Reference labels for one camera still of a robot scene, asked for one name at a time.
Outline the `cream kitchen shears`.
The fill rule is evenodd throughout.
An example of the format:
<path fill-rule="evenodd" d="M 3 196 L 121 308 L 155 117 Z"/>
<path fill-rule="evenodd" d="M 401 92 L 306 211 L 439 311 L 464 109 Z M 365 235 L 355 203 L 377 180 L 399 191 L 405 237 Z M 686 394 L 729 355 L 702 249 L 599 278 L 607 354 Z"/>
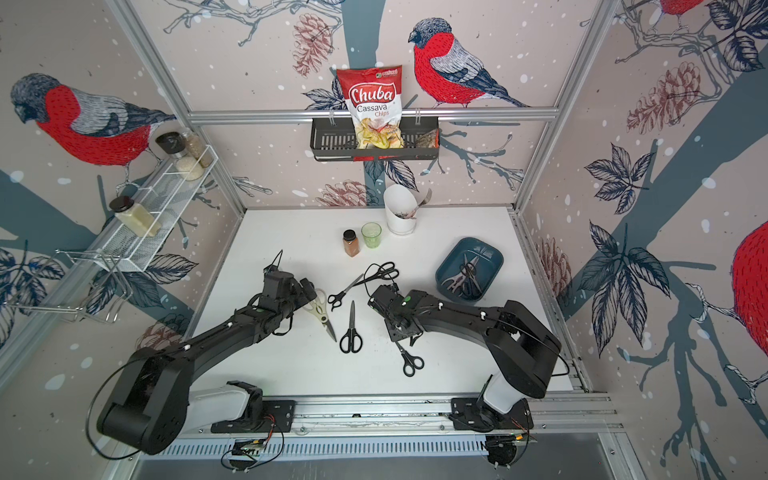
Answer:
<path fill-rule="evenodd" d="M 331 340 L 336 341 L 335 331 L 327 311 L 327 294 L 319 288 L 317 288 L 315 292 L 315 299 L 306 304 L 303 309 L 317 318 Z"/>

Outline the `black scissors wide handles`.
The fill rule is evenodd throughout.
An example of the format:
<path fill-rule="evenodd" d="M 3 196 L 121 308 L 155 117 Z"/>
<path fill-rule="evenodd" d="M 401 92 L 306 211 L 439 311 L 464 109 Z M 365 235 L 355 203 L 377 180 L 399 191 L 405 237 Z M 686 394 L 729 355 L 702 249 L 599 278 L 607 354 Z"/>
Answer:
<path fill-rule="evenodd" d="M 369 275 L 369 270 L 375 267 L 376 271 Z M 349 287 L 354 288 L 358 285 L 364 285 L 366 283 L 382 280 L 393 282 L 395 278 L 399 276 L 399 270 L 396 268 L 393 262 L 385 262 L 383 264 L 372 263 L 366 270 L 352 282 Z"/>

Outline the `black scissors front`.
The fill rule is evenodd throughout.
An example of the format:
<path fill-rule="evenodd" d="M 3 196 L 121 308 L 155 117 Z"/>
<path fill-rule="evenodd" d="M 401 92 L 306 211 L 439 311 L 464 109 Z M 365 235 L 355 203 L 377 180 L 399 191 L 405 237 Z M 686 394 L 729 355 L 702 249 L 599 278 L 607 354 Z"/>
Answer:
<path fill-rule="evenodd" d="M 417 371 L 424 368 L 425 363 L 421 357 L 409 353 L 399 342 L 396 342 L 395 345 L 403 359 L 402 371 L 406 377 L 411 378 Z"/>

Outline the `small black scissors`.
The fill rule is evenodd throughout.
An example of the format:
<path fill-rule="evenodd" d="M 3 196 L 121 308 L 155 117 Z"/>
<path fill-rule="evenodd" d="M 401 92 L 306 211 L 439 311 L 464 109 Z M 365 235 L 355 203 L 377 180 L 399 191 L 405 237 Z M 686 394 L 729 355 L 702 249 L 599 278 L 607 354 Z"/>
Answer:
<path fill-rule="evenodd" d="M 413 347 L 415 343 L 421 338 L 422 335 L 423 333 L 419 333 L 417 335 L 409 337 L 409 346 Z"/>
<path fill-rule="evenodd" d="M 327 298 L 328 305 L 331 307 L 331 310 L 334 311 L 336 308 L 339 308 L 342 303 L 344 297 L 347 295 L 347 293 L 354 288 L 355 286 L 359 285 L 360 282 L 364 279 L 365 274 L 360 274 L 357 278 L 355 278 L 349 285 L 347 285 L 342 291 L 329 295 Z"/>

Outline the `large black scissors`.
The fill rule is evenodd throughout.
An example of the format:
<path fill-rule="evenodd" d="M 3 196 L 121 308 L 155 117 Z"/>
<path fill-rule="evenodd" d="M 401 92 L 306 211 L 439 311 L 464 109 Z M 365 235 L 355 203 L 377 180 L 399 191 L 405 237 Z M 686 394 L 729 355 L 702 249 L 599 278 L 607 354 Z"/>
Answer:
<path fill-rule="evenodd" d="M 346 333 L 339 341 L 340 351 L 344 354 L 357 354 L 361 351 L 363 339 L 356 329 L 356 305 L 351 302 L 349 311 L 349 321 Z"/>

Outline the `pink handled scissors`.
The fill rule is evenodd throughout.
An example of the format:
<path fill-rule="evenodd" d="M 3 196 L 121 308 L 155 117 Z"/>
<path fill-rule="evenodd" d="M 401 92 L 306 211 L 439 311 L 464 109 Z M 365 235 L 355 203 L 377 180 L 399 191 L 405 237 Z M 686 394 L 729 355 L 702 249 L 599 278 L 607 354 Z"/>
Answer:
<path fill-rule="evenodd" d="M 461 266 L 462 266 L 462 264 L 460 265 L 460 267 L 459 267 L 459 271 L 458 271 L 458 273 L 457 273 L 457 274 L 455 274 L 455 275 L 453 275 L 453 276 L 449 277 L 448 279 L 446 279 L 446 280 L 445 280 L 445 281 L 442 283 L 442 285 L 443 285 L 443 286 L 444 286 L 444 287 L 445 287 L 445 288 L 446 288 L 446 289 L 447 289 L 449 292 L 451 292 L 451 293 L 452 293 L 452 294 L 454 294 L 454 295 L 457 295 L 457 296 L 461 296 L 461 297 L 462 297 L 462 295 L 461 295 L 461 286 L 462 286 L 462 284 L 463 284 L 463 282 L 464 282 L 464 277 L 463 277 L 463 275 L 460 273 L 460 269 L 461 269 Z"/>

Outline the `teal plastic storage box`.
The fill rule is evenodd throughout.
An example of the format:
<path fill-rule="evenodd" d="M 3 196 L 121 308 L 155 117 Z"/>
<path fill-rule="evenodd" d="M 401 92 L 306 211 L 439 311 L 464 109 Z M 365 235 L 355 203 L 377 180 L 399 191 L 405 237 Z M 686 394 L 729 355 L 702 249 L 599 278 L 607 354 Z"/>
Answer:
<path fill-rule="evenodd" d="M 438 267 L 437 290 L 450 301 L 475 304 L 487 293 L 503 264 L 500 250 L 477 238 L 464 237 Z"/>

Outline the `blue handled scissors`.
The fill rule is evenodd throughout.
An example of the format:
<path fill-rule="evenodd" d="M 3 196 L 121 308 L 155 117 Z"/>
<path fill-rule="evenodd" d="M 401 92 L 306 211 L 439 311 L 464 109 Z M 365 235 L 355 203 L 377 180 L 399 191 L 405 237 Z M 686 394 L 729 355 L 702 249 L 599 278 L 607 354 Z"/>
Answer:
<path fill-rule="evenodd" d="M 479 256 L 475 256 L 471 260 L 464 257 L 464 263 L 461 266 L 460 273 L 464 277 L 464 282 L 461 286 L 461 295 L 466 300 L 478 300 L 482 296 L 482 288 L 477 278 L 477 263 Z"/>

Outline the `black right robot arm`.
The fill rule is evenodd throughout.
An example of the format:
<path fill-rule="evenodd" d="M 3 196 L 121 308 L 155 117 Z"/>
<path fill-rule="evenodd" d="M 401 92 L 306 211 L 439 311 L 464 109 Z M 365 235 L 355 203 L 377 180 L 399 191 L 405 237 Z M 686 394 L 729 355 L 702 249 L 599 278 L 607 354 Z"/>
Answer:
<path fill-rule="evenodd" d="M 381 285 L 368 306 L 384 319 L 393 342 L 436 332 L 486 347 L 504 380 L 525 397 L 545 397 L 560 360 L 559 339 L 518 301 L 476 307 Z"/>

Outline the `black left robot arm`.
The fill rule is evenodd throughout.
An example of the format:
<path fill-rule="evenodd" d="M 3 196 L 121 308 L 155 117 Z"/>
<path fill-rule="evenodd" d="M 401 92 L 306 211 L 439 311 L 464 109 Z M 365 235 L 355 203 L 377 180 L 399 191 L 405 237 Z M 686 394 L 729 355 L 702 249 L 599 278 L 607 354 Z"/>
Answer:
<path fill-rule="evenodd" d="M 273 335 L 284 319 L 316 297 L 309 279 L 268 268 L 263 291 L 229 319 L 178 345 L 134 352 L 116 373 L 96 430 L 140 452 L 162 452 L 182 432 L 193 383 L 231 355 Z"/>

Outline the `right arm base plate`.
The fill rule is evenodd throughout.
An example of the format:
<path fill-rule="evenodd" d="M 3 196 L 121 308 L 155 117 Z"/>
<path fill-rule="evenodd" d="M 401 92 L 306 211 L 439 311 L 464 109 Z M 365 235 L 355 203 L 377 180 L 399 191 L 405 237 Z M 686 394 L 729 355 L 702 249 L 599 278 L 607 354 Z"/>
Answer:
<path fill-rule="evenodd" d="M 507 413 L 499 413 L 479 398 L 451 399 L 447 418 L 456 430 L 490 433 L 494 430 L 530 430 L 534 427 L 528 401 L 516 402 Z"/>

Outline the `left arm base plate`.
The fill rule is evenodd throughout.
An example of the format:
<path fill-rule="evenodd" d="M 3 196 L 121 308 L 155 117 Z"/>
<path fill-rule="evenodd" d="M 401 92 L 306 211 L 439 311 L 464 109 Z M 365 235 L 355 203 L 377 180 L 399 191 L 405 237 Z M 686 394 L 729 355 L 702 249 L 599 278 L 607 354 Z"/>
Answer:
<path fill-rule="evenodd" d="M 234 420 L 225 420 L 211 425 L 214 434 L 268 433 L 273 429 L 288 433 L 291 430 L 297 402 L 295 400 L 252 401 L 244 413 Z"/>

